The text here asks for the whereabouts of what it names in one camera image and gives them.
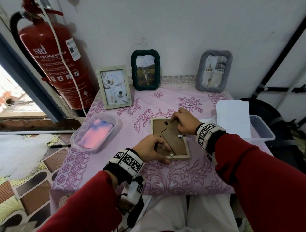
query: red fire extinguisher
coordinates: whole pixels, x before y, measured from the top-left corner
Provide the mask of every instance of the red fire extinguisher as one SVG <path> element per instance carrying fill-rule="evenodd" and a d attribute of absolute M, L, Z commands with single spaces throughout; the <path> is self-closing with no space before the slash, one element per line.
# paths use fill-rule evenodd
<path fill-rule="evenodd" d="M 11 17 L 10 28 L 17 45 L 42 75 L 43 80 L 55 87 L 75 115 L 84 117 L 77 89 L 62 62 L 52 30 L 49 24 L 38 15 L 42 13 L 42 10 L 34 0 L 23 0 L 23 8 L 25 9 L 25 17 L 33 24 L 18 31 L 17 23 L 24 16 L 17 12 Z M 63 16 L 63 13 L 59 11 L 49 9 L 45 9 L 45 11 Z M 96 95 L 88 76 L 88 68 L 84 65 L 68 28 L 57 22 L 52 22 L 52 26 L 58 37 L 65 63 L 79 88 L 85 111 L 88 112 Z"/>

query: pink cloth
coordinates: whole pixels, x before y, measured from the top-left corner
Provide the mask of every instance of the pink cloth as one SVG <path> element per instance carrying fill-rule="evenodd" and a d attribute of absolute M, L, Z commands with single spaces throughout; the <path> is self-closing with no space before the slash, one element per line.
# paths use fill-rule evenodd
<path fill-rule="evenodd" d="M 195 89 L 194 83 L 162 84 L 154 91 L 137 91 L 131 86 L 131 93 L 132 106 L 107 110 L 108 114 L 113 114 L 122 120 L 123 127 L 105 149 L 99 154 L 80 152 L 73 147 L 70 149 L 52 185 L 51 195 L 55 194 L 56 199 L 60 190 L 64 193 L 82 187 L 104 168 L 118 150 L 132 148 L 145 136 L 151 134 L 152 117 L 170 117 L 179 107 L 183 107 L 198 119 L 212 118 L 216 114 L 216 103 L 219 100 L 232 99 L 226 92 L 200 92 Z M 98 93 L 87 116 L 90 118 L 95 113 L 105 111 L 101 94 Z M 234 193 L 233 188 L 216 174 L 205 152 L 195 142 L 194 136 L 187 136 L 187 141 L 191 159 L 172 161 L 171 165 L 154 161 L 144 166 L 141 173 L 147 177 L 147 183 L 143 194 Z M 258 146 L 271 154 L 265 143 Z"/>
<path fill-rule="evenodd" d="M 106 138 L 113 127 L 113 124 L 97 119 L 78 144 L 84 148 L 94 148 Z"/>

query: plastic container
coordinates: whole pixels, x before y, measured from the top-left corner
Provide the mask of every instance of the plastic container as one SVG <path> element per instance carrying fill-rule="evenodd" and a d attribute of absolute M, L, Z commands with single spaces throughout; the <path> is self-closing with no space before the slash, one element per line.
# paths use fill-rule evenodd
<path fill-rule="evenodd" d="M 275 135 L 266 123 L 257 115 L 250 115 L 251 138 L 244 138 L 249 143 L 266 142 L 274 140 Z"/>
<path fill-rule="evenodd" d="M 94 148 L 84 148 L 78 144 L 78 142 L 83 138 L 85 133 L 90 129 L 95 120 L 101 120 L 114 125 L 114 127 L 110 130 L 106 138 L 104 138 L 96 147 Z M 108 113 L 97 113 L 93 115 L 87 122 L 85 122 L 76 132 L 73 133 L 70 139 L 71 145 L 78 149 L 79 151 L 88 151 L 92 154 L 100 152 L 106 145 L 114 139 L 117 133 L 122 128 L 122 121 L 111 114 Z"/>

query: red sleeve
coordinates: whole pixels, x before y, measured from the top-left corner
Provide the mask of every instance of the red sleeve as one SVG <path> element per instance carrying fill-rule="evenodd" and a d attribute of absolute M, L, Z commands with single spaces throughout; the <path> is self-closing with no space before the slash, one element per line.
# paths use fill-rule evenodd
<path fill-rule="evenodd" d="M 108 173 L 98 172 L 71 196 L 38 231 L 84 232 L 115 230 L 122 220 Z"/>
<path fill-rule="evenodd" d="M 215 156 L 254 231 L 305 230 L 306 175 L 238 135 L 221 136 Z"/>

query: gray picture frame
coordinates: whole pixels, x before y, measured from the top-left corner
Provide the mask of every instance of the gray picture frame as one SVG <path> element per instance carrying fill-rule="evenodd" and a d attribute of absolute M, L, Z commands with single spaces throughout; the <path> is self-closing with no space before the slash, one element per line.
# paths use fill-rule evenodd
<path fill-rule="evenodd" d="M 224 73 L 222 75 L 222 81 L 218 87 L 204 86 L 202 84 L 203 75 L 205 71 L 205 62 L 208 56 L 225 56 L 227 58 L 227 61 L 225 62 Z M 225 86 L 227 84 L 227 79 L 230 74 L 232 61 L 233 61 L 233 55 L 228 50 L 222 50 L 222 51 L 207 50 L 206 52 L 204 52 L 203 55 L 201 56 L 198 73 L 196 75 L 196 89 L 199 91 L 207 91 L 207 92 L 214 92 L 214 93 L 222 92 L 225 89 Z"/>
<path fill-rule="evenodd" d="M 106 93 L 105 93 L 105 83 L 103 83 L 103 72 L 118 71 L 118 70 L 123 71 L 123 77 L 124 77 L 124 81 L 125 81 L 124 86 L 126 88 L 126 95 L 127 95 L 127 103 L 124 103 L 124 104 L 109 104 L 108 101 L 107 101 Z M 129 80 L 128 80 L 128 77 L 126 75 L 126 66 L 125 65 L 111 66 L 111 67 L 104 67 L 104 68 L 96 69 L 96 75 L 97 75 L 99 86 L 100 86 L 100 91 L 101 91 L 101 96 L 102 96 L 102 100 L 103 100 L 103 103 L 104 103 L 104 108 L 106 110 L 121 108 L 121 107 L 127 107 L 127 106 L 133 105 L 130 86 L 129 86 Z"/>

